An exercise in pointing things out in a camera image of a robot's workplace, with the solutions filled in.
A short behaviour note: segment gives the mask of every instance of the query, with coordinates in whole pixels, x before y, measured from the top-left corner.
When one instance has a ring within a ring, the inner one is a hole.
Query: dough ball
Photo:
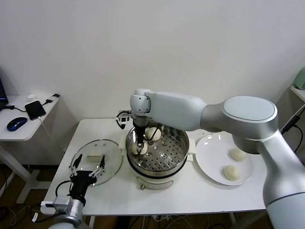
[[[230,150],[230,155],[235,161],[243,161],[246,158],[246,153],[239,148]]]
[[[151,139],[154,132],[156,131],[156,127],[152,127],[152,128],[149,128],[149,129],[146,129],[145,131],[145,136],[147,138],[147,140]],[[157,129],[157,132],[154,134],[153,138],[151,141],[158,141],[161,137],[161,130]]]
[[[144,142],[144,146],[143,146],[143,149],[141,150],[140,154],[141,154],[141,155],[146,154],[147,149],[148,149],[147,143]],[[137,151],[137,144],[136,144],[136,143],[133,143],[133,144],[132,144],[132,153],[133,153],[133,154],[136,154],[136,155],[138,154],[138,151]]]
[[[236,166],[226,166],[224,176],[229,180],[236,181],[240,178],[240,171]]]

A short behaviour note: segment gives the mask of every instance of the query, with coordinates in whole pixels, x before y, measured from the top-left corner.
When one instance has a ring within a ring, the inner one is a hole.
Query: metal pot
[[[134,128],[126,137],[127,159],[131,167],[147,178],[163,179],[177,173],[185,164],[189,150],[189,138],[186,132],[169,126],[162,126],[161,138],[148,142],[148,150],[144,155],[132,153],[132,145],[136,142]]]

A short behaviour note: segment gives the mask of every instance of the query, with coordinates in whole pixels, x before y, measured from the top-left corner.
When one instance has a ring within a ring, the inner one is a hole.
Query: laptop
[[[3,69],[0,68],[0,111],[4,106],[6,106],[9,103],[1,82],[1,78],[3,78],[3,75],[4,75],[4,71]]]

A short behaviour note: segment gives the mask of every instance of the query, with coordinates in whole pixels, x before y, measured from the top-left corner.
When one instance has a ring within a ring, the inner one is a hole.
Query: floor
[[[1,169],[5,172],[6,177],[8,177],[11,173],[11,170],[6,166],[0,165],[0,185],[5,183],[5,179],[2,175]],[[41,181],[51,181],[56,173],[56,169],[42,169],[38,180]],[[14,227],[11,226],[11,220],[13,218],[13,213],[11,211],[1,220],[3,212],[0,211],[0,229],[8,229],[8,228],[15,228],[15,229],[47,229],[50,225],[53,224],[52,220],[43,222],[43,223],[32,223],[29,214],[26,212],[27,207],[25,205],[16,205],[16,199],[19,196],[19,193],[22,191],[24,186],[24,181],[15,176],[14,179],[11,181],[10,185],[7,186],[7,189],[0,200],[0,209],[1,206],[7,206],[8,208],[12,209],[17,215],[17,223],[20,223]],[[40,203],[44,196],[46,195],[46,190],[32,190],[26,200],[26,204],[32,206],[34,204]],[[242,219],[247,213],[236,213],[235,217],[237,220]],[[44,215],[39,214],[38,219],[44,218]],[[122,218],[119,217],[96,217],[94,228],[93,229],[114,229],[115,227],[123,229],[123,227],[119,226],[119,222]],[[86,217],[86,222],[89,223],[90,217]],[[181,216],[172,216],[172,219],[163,219],[160,222],[155,221],[153,218],[146,216],[133,216],[130,219],[129,227],[133,222],[132,229],[187,229],[191,227],[188,225],[187,221],[193,227],[193,229],[229,229],[231,226],[229,214],[209,214],[207,215],[189,215],[184,218]],[[272,229],[270,226],[270,222],[268,221],[268,217],[262,217],[255,223],[253,223],[248,229]]]

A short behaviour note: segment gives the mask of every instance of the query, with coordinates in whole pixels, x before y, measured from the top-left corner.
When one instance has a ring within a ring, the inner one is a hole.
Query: smartphone
[[[39,101],[34,101],[30,104],[26,104],[24,107],[30,117],[30,120],[35,120],[38,117],[44,116],[46,114]]]

